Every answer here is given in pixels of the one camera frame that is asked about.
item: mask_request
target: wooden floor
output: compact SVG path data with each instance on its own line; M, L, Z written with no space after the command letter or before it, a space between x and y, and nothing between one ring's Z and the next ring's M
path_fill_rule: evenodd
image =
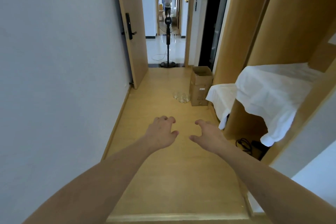
M139 89L131 89L108 155L141 137L156 116L174 116L180 135L145 161L108 222L249 218L234 171L188 139L200 135L195 120L217 123L207 106L173 98L175 90L188 92L190 74L190 68L149 68Z

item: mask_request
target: white label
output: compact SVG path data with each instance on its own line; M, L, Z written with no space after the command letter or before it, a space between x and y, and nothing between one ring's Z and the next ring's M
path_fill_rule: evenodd
M329 39L328 43L336 44L336 33Z

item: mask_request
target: left hand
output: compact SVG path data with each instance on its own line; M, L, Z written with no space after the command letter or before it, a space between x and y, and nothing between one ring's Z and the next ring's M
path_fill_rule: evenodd
M149 148L154 152L170 146L178 136L178 131L171 131L171 126L175 123L174 117L156 117L152 124L148 126L145 135L142 137Z

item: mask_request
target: dark shorts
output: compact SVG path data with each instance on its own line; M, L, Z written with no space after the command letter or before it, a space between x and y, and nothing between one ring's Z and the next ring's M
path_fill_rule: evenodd
M165 14L167 16L167 14L169 14L170 16L170 7L165 7Z

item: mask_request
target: forearm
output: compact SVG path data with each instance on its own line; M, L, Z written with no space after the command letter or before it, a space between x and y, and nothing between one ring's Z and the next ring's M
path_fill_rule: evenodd
M104 223L152 150L142 139L61 188L24 224Z
M218 155L234 169L273 223L335 222L335 208L229 142L223 142Z

